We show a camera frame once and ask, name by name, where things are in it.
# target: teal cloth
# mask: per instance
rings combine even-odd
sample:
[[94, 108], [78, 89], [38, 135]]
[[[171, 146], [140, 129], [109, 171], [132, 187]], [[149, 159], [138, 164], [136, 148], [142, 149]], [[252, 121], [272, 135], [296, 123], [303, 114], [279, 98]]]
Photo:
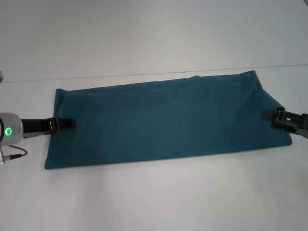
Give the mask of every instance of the teal cloth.
[[290, 145], [262, 121], [281, 105], [255, 71], [87, 90], [56, 90], [54, 116], [77, 128], [52, 134], [45, 169], [162, 160]]

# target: cable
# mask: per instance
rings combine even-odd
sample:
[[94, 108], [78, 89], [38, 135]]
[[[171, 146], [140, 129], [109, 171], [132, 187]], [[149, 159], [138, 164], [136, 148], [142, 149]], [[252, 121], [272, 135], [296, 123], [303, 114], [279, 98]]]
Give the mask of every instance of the cable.
[[5, 156], [5, 160], [14, 160], [14, 159], [23, 157], [23, 156], [28, 154], [28, 151], [26, 149], [23, 149], [23, 148], [20, 148], [20, 147], [16, 147], [16, 146], [13, 146], [13, 145], [8, 145], [8, 146], [11, 147], [11, 148], [16, 148], [18, 150], [21, 150], [21, 151], [23, 151], [25, 153], [24, 154], [15, 154], [15, 155], [6, 155]]

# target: white table surface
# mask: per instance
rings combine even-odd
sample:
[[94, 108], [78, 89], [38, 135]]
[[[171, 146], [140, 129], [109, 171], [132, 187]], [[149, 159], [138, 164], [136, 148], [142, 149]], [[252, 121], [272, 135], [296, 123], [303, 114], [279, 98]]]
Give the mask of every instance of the white table surface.
[[5, 81], [308, 64], [303, 0], [1, 0]]
[[[233, 74], [250, 69], [89, 77], [0, 84], [2, 112], [52, 116], [66, 90]], [[287, 110], [307, 113], [308, 66], [255, 69]], [[0, 166], [3, 231], [305, 231], [308, 140], [235, 154], [44, 170], [48, 136], [22, 140], [29, 154]], [[16, 153], [4, 147], [6, 154]]]

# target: green led ring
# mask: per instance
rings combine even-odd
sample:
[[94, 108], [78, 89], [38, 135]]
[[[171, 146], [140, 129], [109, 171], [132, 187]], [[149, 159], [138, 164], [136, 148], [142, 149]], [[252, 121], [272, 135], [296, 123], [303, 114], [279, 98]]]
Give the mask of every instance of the green led ring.
[[11, 128], [6, 128], [6, 130], [4, 131], [5, 135], [10, 136], [12, 133], [12, 129]]

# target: black cable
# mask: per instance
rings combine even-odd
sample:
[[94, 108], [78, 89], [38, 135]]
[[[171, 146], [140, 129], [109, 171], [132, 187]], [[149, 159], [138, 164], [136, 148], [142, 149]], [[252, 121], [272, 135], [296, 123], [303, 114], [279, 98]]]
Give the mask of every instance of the black cable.
[[15, 155], [9, 155], [10, 157], [10, 160], [14, 160], [14, 159], [17, 159], [17, 158], [20, 158], [20, 157], [23, 157], [25, 155], [28, 154], [28, 151], [26, 149], [23, 149], [23, 148], [20, 148], [20, 147], [16, 147], [16, 146], [13, 146], [13, 145], [8, 145], [9, 147], [11, 148], [16, 148], [16, 149], [19, 149], [21, 151], [24, 151], [25, 153], [24, 154], [15, 154]]

